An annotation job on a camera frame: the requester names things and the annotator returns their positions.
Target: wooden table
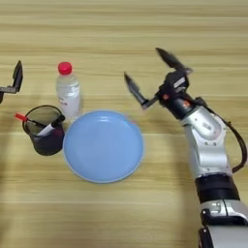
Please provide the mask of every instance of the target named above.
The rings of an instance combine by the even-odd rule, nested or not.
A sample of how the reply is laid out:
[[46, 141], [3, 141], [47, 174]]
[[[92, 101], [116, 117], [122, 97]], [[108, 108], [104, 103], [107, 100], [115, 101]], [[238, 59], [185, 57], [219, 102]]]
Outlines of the wooden table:
[[[195, 69], [192, 96], [248, 139], [248, 3], [244, 0], [1, 0], [1, 85], [21, 59], [24, 81], [0, 111], [0, 245], [3, 248], [197, 247], [199, 201], [182, 128], [159, 105], [143, 112], [124, 84], [127, 71], [152, 97], [169, 71], [154, 47]], [[71, 61], [83, 111], [114, 109], [141, 128], [145, 157], [129, 178], [97, 185], [79, 179], [61, 153], [43, 157], [14, 119], [57, 106], [56, 66]], [[240, 152], [229, 133], [235, 165]], [[248, 170], [234, 176], [248, 203]]]

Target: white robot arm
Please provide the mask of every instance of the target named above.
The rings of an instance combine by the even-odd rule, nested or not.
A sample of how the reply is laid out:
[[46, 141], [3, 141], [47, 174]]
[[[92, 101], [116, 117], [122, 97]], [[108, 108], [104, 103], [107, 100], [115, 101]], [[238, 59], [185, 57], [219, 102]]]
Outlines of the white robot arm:
[[[236, 129], [210, 109], [201, 98], [193, 100], [186, 90], [190, 68], [183, 66], [171, 53], [156, 48], [162, 59], [175, 71], [168, 73], [152, 100], [145, 99], [133, 80], [125, 74], [130, 92], [143, 109], [156, 101], [178, 119], [190, 147], [190, 168], [201, 203], [200, 248], [247, 248], [248, 208], [240, 201], [233, 182], [233, 172], [247, 160], [247, 148]], [[227, 126], [236, 135], [242, 161], [231, 169], [224, 141]]]

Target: water bottle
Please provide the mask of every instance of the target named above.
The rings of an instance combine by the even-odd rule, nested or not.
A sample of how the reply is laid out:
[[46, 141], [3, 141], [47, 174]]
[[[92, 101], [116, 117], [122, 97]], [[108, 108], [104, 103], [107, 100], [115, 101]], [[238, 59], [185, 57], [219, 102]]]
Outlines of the water bottle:
[[56, 83], [62, 113], [67, 119], [75, 119], [80, 115], [80, 87], [73, 67], [69, 62], [58, 65], [59, 76]]

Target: black cup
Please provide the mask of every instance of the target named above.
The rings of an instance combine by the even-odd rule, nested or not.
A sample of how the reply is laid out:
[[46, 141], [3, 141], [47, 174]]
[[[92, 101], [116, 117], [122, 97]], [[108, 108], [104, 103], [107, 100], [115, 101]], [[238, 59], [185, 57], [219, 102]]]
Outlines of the black cup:
[[[46, 126], [61, 114], [62, 113], [58, 108], [50, 105], [43, 105], [31, 109], [26, 116], [30, 120], [40, 122]], [[38, 136], [43, 129], [42, 127], [34, 125], [32, 122], [24, 121], [22, 122], [22, 127], [32, 140], [34, 148], [39, 154], [50, 156], [62, 149], [65, 136], [62, 125], [58, 125], [51, 133], [42, 137]]]

